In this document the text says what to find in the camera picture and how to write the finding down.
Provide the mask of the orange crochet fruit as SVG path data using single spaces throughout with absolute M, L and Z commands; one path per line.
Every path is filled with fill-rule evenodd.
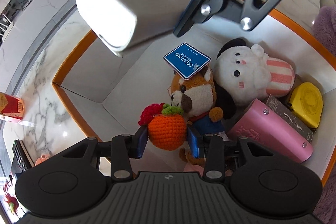
M 186 141 L 187 124 L 178 106 L 153 103 L 142 111 L 138 125 L 147 127 L 149 140 L 157 148 L 174 151 Z

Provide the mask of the red panda plush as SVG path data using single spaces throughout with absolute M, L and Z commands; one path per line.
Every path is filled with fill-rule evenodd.
M 163 59 L 174 69 L 168 88 L 173 106 L 183 110 L 187 124 L 200 134 L 224 134 L 223 110 L 216 107 L 211 58 L 187 43 L 176 47 Z M 205 166 L 205 159 L 195 159 L 190 149 L 180 149 L 179 156 L 187 163 Z

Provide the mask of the pink notebook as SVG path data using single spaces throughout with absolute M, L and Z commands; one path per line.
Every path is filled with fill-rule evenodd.
M 241 136 L 250 138 L 299 163 L 313 154 L 313 146 L 258 99 L 248 105 L 227 136 L 232 140 Z

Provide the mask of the white rectangular box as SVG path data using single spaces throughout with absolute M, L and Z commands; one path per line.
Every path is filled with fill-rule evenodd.
M 174 29 L 191 0 L 76 0 L 79 14 L 115 55 Z

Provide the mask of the white dog plush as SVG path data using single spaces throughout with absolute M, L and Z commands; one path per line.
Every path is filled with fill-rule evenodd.
M 286 61 L 269 57 L 259 44 L 247 46 L 241 38 L 232 39 L 218 52 L 213 67 L 216 105 L 223 119 L 231 119 L 238 107 L 269 95 L 283 97 L 293 87 L 295 72 Z

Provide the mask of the photo card box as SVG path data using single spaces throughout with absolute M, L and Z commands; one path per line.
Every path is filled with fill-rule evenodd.
M 295 129 L 302 137 L 309 143 L 313 141 L 314 133 L 306 124 L 303 123 L 297 116 L 295 116 L 284 104 L 282 104 L 276 97 L 269 95 L 268 98 L 262 101 L 266 106 L 273 110 L 280 116 L 287 124 Z

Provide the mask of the yellow round case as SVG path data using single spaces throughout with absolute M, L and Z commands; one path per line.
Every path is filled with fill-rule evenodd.
M 319 89 L 310 82 L 298 85 L 288 101 L 290 111 L 308 128 L 316 129 L 321 121 L 323 99 Z

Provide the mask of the pink fabric pouch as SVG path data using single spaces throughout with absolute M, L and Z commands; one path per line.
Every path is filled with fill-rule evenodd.
M 197 172 L 200 176 L 203 176 L 204 168 L 200 165 L 193 165 L 187 163 L 183 169 L 184 172 Z

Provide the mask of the orange storage box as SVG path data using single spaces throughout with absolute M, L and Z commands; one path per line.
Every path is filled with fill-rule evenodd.
M 200 138 L 246 136 L 313 170 L 335 165 L 335 57 L 273 10 L 252 31 L 214 15 L 183 36 L 191 0 L 76 0 L 90 27 L 52 85 L 86 137 L 149 127 L 133 170 L 180 172 Z

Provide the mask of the black remote control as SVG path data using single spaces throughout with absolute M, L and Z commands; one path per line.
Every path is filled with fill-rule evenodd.
M 23 147 L 20 143 L 20 140 L 15 140 L 13 147 L 13 161 L 11 165 L 11 173 L 12 175 L 18 179 L 18 177 L 25 171 L 27 171 L 29 167 L 29 161 L 26 157 L 25 152 L 23 151 Z

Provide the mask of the red yellow drink carton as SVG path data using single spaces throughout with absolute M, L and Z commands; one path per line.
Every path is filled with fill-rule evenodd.
M 23 119 L 25 110 L 21 98 L 0 92 L 0 116 L 1 120 L 18 123 Z

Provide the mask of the red flower decoration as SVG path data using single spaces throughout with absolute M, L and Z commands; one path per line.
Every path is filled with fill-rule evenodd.
M 5 184 L 3 185 L 3 191 L 5 194 L 5 202 L 8 204 L 9 210 L 11 211 L 11 213 L 15 214 L 18 217 L 19 216 L 18 215 L 19 202 L 16 197 L 10 195 L 9 187 L 10 187 L 10 182 L 6 181 Z

